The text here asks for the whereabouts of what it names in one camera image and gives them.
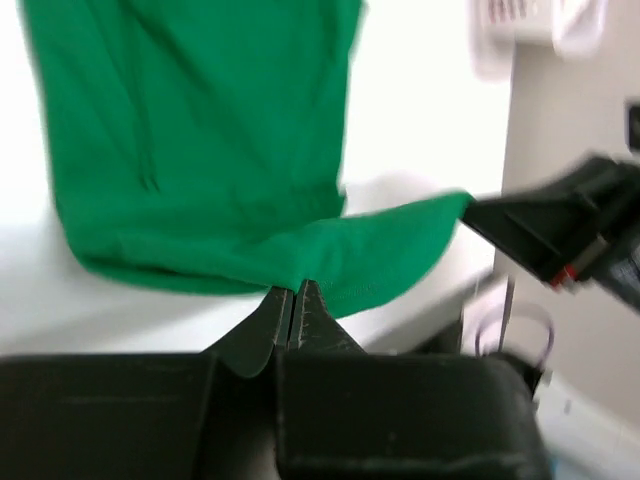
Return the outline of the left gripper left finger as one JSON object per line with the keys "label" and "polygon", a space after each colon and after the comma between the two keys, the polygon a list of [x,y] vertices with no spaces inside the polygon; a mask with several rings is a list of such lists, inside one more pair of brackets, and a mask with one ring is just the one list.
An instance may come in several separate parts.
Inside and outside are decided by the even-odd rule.
{"label": "left gripper left finger", "polygon": [[1,361],[5,479],[274,479],[275,350],[293,295],[274,289],[199,353]]}

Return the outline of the green t shirt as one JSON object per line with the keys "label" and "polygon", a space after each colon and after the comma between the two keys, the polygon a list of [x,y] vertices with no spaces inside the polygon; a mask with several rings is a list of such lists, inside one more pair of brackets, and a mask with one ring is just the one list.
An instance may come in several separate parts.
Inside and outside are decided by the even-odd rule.
{"label": "green t shirt", "polygon": [[54,204],[86,269],[235,295],[317,282],[345,317],[439,261],[465,192],[344,216],[358,1],[25,1]]}

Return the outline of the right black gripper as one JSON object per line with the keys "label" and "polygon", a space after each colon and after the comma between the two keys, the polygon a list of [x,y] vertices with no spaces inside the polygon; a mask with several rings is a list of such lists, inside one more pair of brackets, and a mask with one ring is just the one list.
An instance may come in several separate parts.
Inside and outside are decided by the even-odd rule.
{"label": "right black gripper", "polygon": [[639,309],[639,165],[592,157],[541,187],[473,201],[463,223],[539,281],[596,282]]}

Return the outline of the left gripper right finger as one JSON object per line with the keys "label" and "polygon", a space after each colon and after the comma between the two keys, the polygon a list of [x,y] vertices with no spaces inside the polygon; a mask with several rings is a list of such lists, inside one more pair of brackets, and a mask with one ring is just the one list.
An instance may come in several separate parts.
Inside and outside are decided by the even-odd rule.
{"label": "left gripper right finger", "polygon": [[533,394],[511,356],[371,355],[301,285],[277,355],[284,479],[548,479]]}

